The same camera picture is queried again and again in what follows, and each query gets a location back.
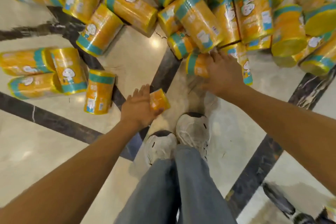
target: white sneaker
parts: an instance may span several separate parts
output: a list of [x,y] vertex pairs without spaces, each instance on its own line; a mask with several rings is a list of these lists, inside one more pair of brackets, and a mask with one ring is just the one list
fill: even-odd
[[209,131],[206,116],[196,112],[183,114],[177,121],[176,136],[181,144],[196,148],[207,161]]
[[151,166],[157,159],[171,158],[176,146],[177,139],[174,133],[168,130],[155,132],[148,138],[145,144],[147,164]]

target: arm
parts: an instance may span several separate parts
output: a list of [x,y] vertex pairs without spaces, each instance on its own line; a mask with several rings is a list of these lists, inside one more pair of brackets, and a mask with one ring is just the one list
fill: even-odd
[[128,96],[120,122],[0,210],[0,223],[80,223],[128,141],[160,114],[149,85]]
[[336,120],[262,94],[243,83],[241,66],[231,56],[208,59],[203,86],[238,106],[317,180],[336,194]]

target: gray pants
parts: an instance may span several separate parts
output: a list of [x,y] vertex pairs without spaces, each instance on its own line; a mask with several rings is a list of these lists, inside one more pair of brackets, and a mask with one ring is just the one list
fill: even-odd
[[178,145],[141,178],[115,224],[237,224],[198,150]]

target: person's left hand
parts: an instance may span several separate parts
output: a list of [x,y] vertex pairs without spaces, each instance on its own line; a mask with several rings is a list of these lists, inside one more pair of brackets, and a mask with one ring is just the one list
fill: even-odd
[[152,121],[163,112],[163,109],[154,111],[149,105],[149,84],[135,89],[133,96],[129,95],[121,107],[120,121],[135,122],[139,130],[149,126]]

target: forearm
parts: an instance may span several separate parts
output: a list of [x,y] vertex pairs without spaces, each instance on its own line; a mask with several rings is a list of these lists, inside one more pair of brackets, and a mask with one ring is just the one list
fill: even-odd
[[233,101],[336,194],[336,120],[246,87]]
[[137,130],[118,123],[0,210],[0,223],[80,223]]

